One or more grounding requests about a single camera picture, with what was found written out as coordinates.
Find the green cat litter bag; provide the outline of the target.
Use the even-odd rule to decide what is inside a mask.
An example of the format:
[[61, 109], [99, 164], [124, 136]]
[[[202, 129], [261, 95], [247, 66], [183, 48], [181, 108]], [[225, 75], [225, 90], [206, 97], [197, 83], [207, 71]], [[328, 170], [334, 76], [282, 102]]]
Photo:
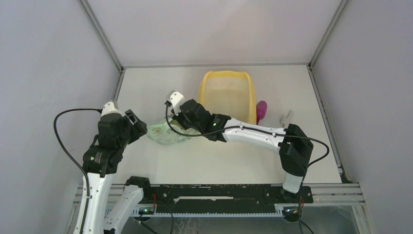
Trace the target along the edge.
[[[177, 121], [173, 120], [171, 117], [169, 117], [168, 120], [171, 126], [176, 131], [182, 134], [187, 134], [187, 135], [199, 134], [199, 132], [191, 128], [185, 130]], [[168, 126], [165, 118], [159, 121], [158, 123], [156, 123], [155, 125], [148, 125], [147, 130], [148, 130], [147, 132], [148, 138], [154, 140], [155, 142], [161, 145], [172, 145], [172, 144], [181, 143], [181, 142], [191, 139], [190, 137], [182, 136], [172, 131], [171, 128]]]

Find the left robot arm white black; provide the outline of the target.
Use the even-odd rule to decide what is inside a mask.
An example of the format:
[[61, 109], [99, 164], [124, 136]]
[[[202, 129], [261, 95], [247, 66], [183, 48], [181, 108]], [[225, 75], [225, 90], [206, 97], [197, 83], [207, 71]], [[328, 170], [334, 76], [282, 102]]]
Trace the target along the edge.
[[147, 133], [147, 125], [132, 110], [103, 111], [98, 133], [83, 156], [83, 193], [75, 234], [119, 234], [140, 203], [151, 200], [152, 190], [145, 185], [129, 184], [107, 214], [107, 202], [117, 167], [126, 146]]

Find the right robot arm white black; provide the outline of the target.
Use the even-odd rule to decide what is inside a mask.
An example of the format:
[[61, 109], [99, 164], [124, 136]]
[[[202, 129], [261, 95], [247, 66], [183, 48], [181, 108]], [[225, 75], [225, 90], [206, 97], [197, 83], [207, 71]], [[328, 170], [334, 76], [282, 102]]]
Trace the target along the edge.
[[293, 203], [300, 198], [314, 148], [311, 139], [295, 124], [287, 128], [267, 128], [242, 122], [222, 114], [211, 114], [195, 100], [172, 101], [173, 118], [184, 129], [194, 129], [210, 141], [240, 142], [265, 148], [280, 156], [285, 178], [282, 198]]

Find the pink plastic litter scoop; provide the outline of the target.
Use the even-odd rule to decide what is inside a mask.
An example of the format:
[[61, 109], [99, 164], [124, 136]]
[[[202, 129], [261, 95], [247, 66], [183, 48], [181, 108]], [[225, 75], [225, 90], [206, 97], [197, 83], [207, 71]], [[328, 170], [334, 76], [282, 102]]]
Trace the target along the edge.
[[261, 120], [265, 118], [267, 111], [267, 103], [263, 100], [259, 101], [256, 105], [256, 124], [258, 125]]

